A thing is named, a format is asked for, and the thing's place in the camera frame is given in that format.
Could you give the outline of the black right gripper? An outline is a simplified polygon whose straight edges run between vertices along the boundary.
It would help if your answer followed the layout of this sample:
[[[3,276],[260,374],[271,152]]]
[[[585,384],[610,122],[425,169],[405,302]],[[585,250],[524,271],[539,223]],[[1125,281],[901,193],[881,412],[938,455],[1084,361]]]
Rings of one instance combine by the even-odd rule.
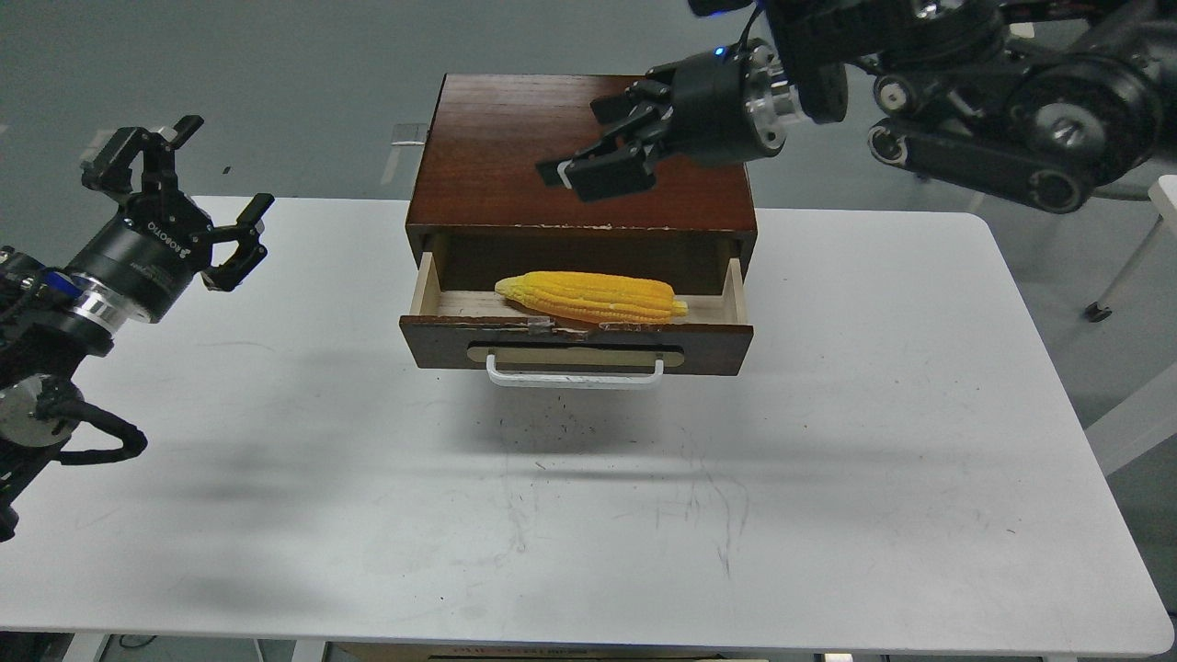
[[[653,188],[653,165],[669,155],[714,167],[780,154],[792,92],[776,51],[703,51],[654,66],[591,110],[600,139],[536,171],[581,201],[614,200]]]

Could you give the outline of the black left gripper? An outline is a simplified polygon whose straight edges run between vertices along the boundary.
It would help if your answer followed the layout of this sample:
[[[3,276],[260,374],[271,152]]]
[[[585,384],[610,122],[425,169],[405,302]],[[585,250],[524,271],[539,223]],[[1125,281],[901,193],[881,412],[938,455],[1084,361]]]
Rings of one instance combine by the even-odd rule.
[[[85,188],[121,205],[69,262],[69,273],[101,282],[131,299],[142,319],[154,324],[167,315],[197,272],[210,291],[234,291],[268,254],[261,244],[262,218],[275,197],[258,193],[233,225],[211,226],[211,217],[181,194],[174,154],[201,130],[202,115],[185,115],[168,135],[144,127],[121,127],[81,164]],[[210,267],[211,249],[235,244],[235,251]]]

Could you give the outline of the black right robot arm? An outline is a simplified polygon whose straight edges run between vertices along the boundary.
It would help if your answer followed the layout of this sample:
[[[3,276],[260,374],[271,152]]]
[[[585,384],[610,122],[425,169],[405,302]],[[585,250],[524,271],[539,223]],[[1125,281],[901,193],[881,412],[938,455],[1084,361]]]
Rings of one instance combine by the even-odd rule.
[[[601,135],[536,164],[581,201],[652,188],[656,164],[777,155],[791,118],[847,113],[869,73],[878,163],[1056,214],[1173,155],[1172,1],[753,1],[766,35],[659,64],[591,102]]]

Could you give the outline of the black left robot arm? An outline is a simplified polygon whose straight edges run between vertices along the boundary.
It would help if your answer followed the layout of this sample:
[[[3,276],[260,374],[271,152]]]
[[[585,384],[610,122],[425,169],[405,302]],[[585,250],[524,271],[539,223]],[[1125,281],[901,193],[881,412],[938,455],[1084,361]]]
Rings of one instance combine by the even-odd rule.
[[[16,535],[14,499],[51,462],[124,462],[148,444],[133,423],[85,400],[77,368],[109,355],[126,322],[158,323],[191,282],[230,292],[268,254],[260,238],[272,194],[254,196],[237,221],[217,226],[181,191],[177,151],[201,126],[201,115],[185,115],[169,131],[122,127],[84,163],[85,188],[117,211],[64,267],[4,246],[4,541]]]

